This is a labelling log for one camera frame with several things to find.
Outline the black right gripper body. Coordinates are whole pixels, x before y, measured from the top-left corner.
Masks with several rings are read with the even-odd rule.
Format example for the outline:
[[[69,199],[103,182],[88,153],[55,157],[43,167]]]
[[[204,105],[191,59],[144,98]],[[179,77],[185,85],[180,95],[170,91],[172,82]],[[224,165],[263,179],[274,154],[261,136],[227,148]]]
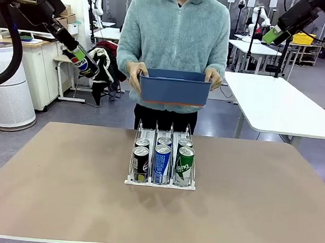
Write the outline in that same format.
[[[299,0],[278,19],[277,26],[283,32],[296,34],[318,18],[319,12],[318,0]]]

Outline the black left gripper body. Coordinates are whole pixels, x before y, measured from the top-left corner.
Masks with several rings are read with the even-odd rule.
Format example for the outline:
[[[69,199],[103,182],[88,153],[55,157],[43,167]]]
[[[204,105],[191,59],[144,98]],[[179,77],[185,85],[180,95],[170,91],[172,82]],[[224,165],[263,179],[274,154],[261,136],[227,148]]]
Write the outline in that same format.
[[[36,0],[35,23],[50,24],[66,7],[61,0]]]

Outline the person's left hand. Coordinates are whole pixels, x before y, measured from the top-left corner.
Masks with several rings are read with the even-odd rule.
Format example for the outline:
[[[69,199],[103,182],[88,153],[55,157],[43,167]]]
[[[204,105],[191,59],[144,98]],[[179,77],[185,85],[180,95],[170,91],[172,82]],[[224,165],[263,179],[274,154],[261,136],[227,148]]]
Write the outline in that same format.
[[[211,88],[210,91],[215,90],[219,88],[222,85],[222,77],[219,74],[219,72],[213,68],[206,68],[205,69],[205,82],[210,82],[211,83]]]

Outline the person's right hand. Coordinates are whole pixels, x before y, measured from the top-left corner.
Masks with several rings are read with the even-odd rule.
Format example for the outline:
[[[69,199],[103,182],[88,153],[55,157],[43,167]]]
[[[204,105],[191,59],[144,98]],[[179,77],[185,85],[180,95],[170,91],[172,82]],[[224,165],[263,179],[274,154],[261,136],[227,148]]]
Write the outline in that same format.
[[[128,61],[126,63],[126,71],[129,74],[129,82],[138,94],[141,94],[141,87],[139,82],[140,75],[148,76],[148,69],[144,62]]]

